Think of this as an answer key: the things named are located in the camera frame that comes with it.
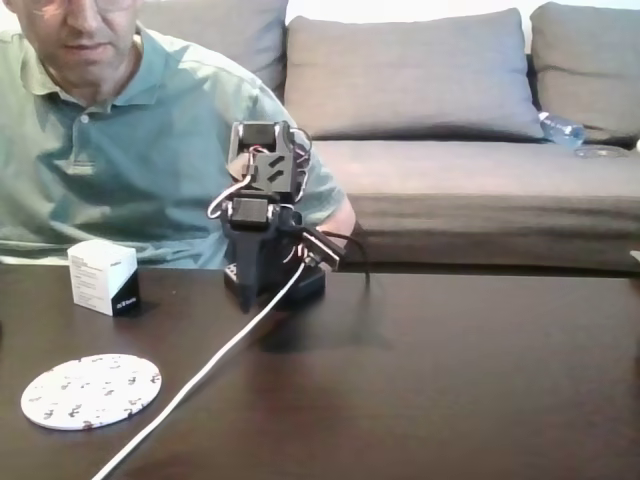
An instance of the wire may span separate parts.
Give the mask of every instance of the wire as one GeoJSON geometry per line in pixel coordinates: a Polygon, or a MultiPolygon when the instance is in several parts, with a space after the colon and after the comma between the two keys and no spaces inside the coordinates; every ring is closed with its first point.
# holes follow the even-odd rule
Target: wire
{"type": "Polygon", "coordinates": [[[307,189],[307,182],[309,181],[309,173],[305,170],[304,177],[302,178],[302,183],[300,184],[300,191],[296,196],[296,203],[300,201],[302,196],[304,195],[304,191],[307,189]]]}
{"type": "Polygon", "coordinates": [[[209,373],[209,371],[214,367],[216,363],[227,353],[231,348],[233,348],[240,340],[242,340],[259,322],[262,320],[267,313],[273,309],[273,307],[284,297],[284,295],[289,291],[289,289],[293,286],[293,284],[300,278],[302,272],[305,268],[306,264],[302,262],[298,267],[296,273],[291,277],[291,280],[278,292],[278,294],[273,297],[273,300],[269,302],[269,304],[258,314],[255,316],[251,322],[247,324],[240,332],[236,334],[227,344],[222,347],[218,353],[216,353],[211,360],[200,370],[195,377],[193,377],[183,388],[178,392],[175,398],[171,401],[169,405],[162,411],[158,417],[151,422],[144,430],[142,430],[138,435],[136,435],[133,440],[131,440],[109,463],[107,463],[102,470],[100,470],[96,476],[93,477],[92,480],[103,480],[107,477],[115,467],[124,460],[127,455],[129,455],[134,448],[136,448],[142,440],[145,439],[151,432],[153,432],[168,416],[171,412],[176,408],[176,406],[184,399],[184,397],[196,386],[196,384],[202,380],[202,378],[209,373]]]}
{"type": "Polygon", "coordinates": [[[364,274],[367,277],[367,283],[368,283],[371,278],[371,262],[369,261],[369,254],[364,244],[360,240],[353,238],[350,235],[343,235],[341,233],[328,232],[324,230],[321,231],[320,233],[322,233],[323,235],[329,238],[338,238],[340,240],[351,242],[358,248],[358,250],[360,251],[360,255],[362,257],[362,262],[364,263],[364,274]]]}
{"type": "Polygon", "coordinates": [[[260,145],[254,145],[251,147],[249,149],[249,165],[256,163],[256,153],[269,153],[269,150],[261,147],[260,145]]]}
{"type": "Polygon", "coordinates": [[[218,218],[220,216],[221,211],[218,210],[217,212],[214,212],[214,210],[217,208],[217,206],[220,204],[220,202],[222,202],[225,198],[227,198],[232,193],[234,193],[234,192],[240,190],[241,188],[244,188],[247,185],[249,185],[249,182],[251,181],[251,179],[252,179],[251,175],[247,175],[246,177],[244,177],[244,179],[240,183],[235,183],[235,184],[231,185],[224,192],[222,192],[220,195],[218,195],[218,198],[216,198],[209,205],[209,208],[207,209],[207,216],[209,218],[214,218],[214,219],[218,218]]]}
{"type": "Polygon", "coordinates": [[[305,160],[309,160],[311,158],[311,150],[313,149],[313,139],[311,138],[311,135],[309,135],[307,131],[303,130],[302,128],[292,128],[291,131],[301,133],[302,136],[307,141],[307,143],[309,144],[307,145],[306,148],[304,148],[304,150],[297,149],[297,148],[295,149],[297,153],[302,154],[302,157],[298,159],[298,163],[302,163],[305,160]]]}

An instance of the sofa seat cushion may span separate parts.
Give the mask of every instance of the sofa seat cushion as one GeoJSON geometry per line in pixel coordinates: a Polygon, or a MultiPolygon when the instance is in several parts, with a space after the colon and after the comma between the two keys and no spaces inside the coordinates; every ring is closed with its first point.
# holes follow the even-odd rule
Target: sofa seat cushion
{"type": "Polygon", "coordinates": [[[640,155],[549,144],[318,141],[375,262],[636,270],[640,155]]]}

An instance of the man's nose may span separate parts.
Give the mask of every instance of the man's nose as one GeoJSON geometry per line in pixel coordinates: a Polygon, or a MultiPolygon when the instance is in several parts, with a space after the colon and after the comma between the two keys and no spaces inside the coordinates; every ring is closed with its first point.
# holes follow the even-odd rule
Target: man's nose
{"type": "Polygon", "coordinates": [[[67,0],[66,19],[77,30],[93,32],[101,22],[96,0],[67,0]]]}

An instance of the white box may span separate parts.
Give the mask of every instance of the white box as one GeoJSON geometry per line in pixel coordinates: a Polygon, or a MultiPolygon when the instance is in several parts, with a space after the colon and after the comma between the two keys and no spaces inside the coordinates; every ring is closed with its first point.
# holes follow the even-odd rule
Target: white box
{"type": "Polygon", "coordinates": [[[88,240],[67,250],[73,301],[105,315],[125,313],[140,303],[134,248],[88,240]]]}

